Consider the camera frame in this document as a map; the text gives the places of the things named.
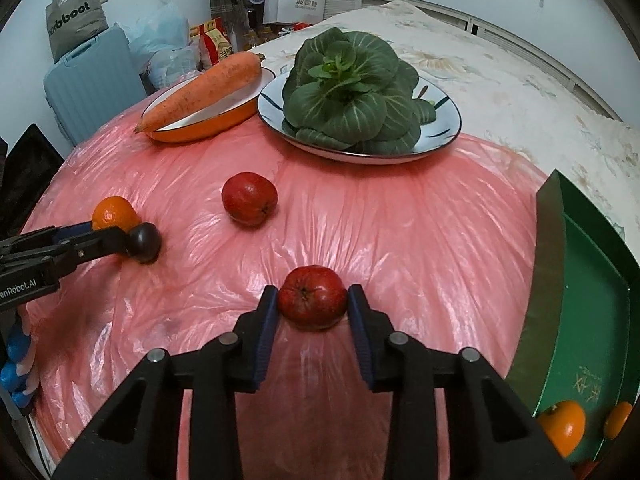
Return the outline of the blue gloved left hand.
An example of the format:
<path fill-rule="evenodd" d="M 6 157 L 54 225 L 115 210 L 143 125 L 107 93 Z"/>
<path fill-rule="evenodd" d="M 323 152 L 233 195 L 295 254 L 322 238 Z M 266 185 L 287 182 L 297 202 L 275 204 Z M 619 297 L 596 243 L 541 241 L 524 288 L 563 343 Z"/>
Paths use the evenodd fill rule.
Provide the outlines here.
<path fill-rule="evenodd" d="M 1 399 L 9 416 L 17 420 L 30 411 L 40 385 L 36 346 L 24 318 L 17 315 L 2 349 L 6 357 L 1 360 Z"/>

